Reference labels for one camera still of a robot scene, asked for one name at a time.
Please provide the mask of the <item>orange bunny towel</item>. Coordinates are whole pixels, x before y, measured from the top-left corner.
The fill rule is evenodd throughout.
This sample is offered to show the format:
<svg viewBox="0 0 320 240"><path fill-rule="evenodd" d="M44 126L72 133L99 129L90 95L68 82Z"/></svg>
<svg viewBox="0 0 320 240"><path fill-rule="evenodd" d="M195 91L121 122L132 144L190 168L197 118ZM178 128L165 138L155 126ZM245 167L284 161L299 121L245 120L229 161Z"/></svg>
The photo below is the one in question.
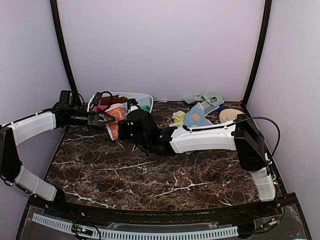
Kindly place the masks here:
<svg viewBox="0 0 320 240"><path fill-rule="evenodd" d="M126 119L126 109L123 104L115 103L106 109L105 112L115 118L115 121L108 123L106 125L107 132L112 141L115 141L119 138L119 126L120 121Z"/></svg>

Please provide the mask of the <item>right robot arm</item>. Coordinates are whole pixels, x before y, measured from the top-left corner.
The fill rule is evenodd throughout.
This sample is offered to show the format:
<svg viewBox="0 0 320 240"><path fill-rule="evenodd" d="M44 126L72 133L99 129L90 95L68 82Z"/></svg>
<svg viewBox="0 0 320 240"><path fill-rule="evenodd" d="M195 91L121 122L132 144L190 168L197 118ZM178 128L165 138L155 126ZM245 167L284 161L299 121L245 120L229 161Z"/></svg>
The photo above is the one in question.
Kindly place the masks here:
<svg viewBox="0 0 320 240"><path fill-rule="evenodd" d="M149 112L136 109L118 123L119 138L130 139L143 152L157 156L235 151L240 166L250 173L257 188L260 202L255 205L255 213L266 217L275 208L276 187L269 167L273 156L268 154L265 138L254 120L239 114L235 120L212 126L159 128Z"/></svg>

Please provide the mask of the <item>blue polka dot towel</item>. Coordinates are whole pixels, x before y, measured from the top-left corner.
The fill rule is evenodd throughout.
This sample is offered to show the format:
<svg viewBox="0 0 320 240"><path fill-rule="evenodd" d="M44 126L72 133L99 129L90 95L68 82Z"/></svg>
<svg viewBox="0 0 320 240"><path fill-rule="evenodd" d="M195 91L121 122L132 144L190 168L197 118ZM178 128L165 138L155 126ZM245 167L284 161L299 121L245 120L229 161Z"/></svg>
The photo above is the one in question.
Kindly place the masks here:
<svg viewBox="0 0 320 240"><path fill-rule="evenodd" d="M183 125L188 128L205 127L213 125L204 114L202 105L196 103L185 115Z"/></svg>

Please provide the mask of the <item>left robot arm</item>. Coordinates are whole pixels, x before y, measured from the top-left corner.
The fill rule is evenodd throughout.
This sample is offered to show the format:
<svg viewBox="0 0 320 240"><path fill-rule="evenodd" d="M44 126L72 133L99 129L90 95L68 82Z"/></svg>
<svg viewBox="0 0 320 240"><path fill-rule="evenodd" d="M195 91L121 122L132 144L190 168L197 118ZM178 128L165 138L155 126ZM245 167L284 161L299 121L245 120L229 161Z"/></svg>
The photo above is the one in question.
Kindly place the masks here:
<svg viewBox="0 0 320 240"><path fill-rule="evenodd" d="M97 92L82 109L82 97L71 90L63 90L53 107L0 127L0 178L8 186L14 185L51 203L51 210L60 218L67 218L70 206L56 187L29 171L20 160L18 146L43 133L66 126L101 127L113 123L114 116L99 109L105 93Z"/></svg>

